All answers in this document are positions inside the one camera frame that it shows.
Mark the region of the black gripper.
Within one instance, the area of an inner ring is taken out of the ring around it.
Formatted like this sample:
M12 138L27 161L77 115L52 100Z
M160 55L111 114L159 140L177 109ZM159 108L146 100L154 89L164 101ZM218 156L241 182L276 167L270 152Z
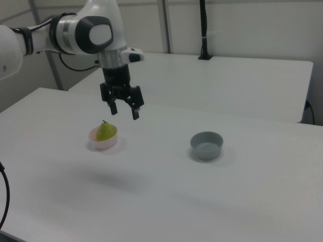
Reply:
M102 69L104 82L100 84L101 99L106 102L111 114L118 113L116 99L126 100L131 107L133 120L139 118L140 107L144 105L142 92L139 86L130 86L128 65L116 69Z

